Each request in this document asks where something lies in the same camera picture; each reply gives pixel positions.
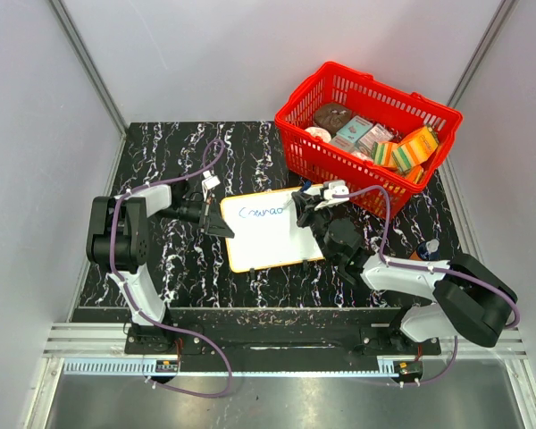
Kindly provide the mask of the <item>blue capped whiteboard marker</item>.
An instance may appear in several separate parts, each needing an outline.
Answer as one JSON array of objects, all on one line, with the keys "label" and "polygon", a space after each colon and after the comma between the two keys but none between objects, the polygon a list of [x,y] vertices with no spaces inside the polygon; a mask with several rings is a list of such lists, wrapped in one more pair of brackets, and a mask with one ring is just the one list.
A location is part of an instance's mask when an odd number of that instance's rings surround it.
[{"label": "blue capped whiteboard marker", "polygon": [[294,206],[296,204],[296,201],[299,199],[299,197],[305,193],[308,189],[310,189],[312,186],[311,181],[305,181],[305,183],[298,189],[293,191],[290,194],[289,200],[284,204],[283,208],[288,208],[290,206]]}]

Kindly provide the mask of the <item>yellow framed whiteboard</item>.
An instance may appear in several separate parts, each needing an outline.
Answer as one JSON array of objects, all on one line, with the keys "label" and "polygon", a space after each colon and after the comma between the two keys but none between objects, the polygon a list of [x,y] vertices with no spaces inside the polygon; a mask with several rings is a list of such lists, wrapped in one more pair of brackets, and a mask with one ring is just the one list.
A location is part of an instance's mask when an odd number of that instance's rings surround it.
[{"label": "yellow framed whiteboard", "polygon": [[234,273],[322,259],[311,231],[297,227],[294,188],[233,196],[221,201],[222,219],[235,236],[226,240]]}]

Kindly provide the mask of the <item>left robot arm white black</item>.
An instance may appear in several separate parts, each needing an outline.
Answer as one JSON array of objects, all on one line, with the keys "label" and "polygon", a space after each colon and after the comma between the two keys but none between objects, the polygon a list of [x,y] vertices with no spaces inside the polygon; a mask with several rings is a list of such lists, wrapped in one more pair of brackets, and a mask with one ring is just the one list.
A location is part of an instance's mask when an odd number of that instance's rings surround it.
[{"label": "left robot arm white black", "polygon": [[117,284],[130,308],[131,322],[149,326],[144,341],[156,353],[171,350],[176,333],[167,326],[166,305],[147,268],[149,219],[158,215],[193,223],[205,235],[232,239],[235,233],[214,202],[213,190],[219,185],[218,176],[204,171],[199,200],[187,196],[185,176],[143,184],[117,197],[97,197],[92,202],[87,258]]}]

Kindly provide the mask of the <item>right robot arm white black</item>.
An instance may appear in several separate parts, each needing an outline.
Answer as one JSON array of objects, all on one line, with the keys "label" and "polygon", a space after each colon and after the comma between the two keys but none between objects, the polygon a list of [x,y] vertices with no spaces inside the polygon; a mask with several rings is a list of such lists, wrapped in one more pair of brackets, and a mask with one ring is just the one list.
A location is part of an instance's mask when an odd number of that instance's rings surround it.
[{"label": "right robot arm white black", "polygon": [[348,287],[392,290],[431,302],[402,307],[388,327],[364,331],[366,353],[411,355],[428,340],[457,336],[492,348],[505,329],[517,326],[516,294],[476,258],[462,253],[451,260],[412,260],[367,250],[349,219],[332,216],[332,207],[350,196],[342,181],[327,182],[316,194],[293,192],[297,227],[311,231]]}]

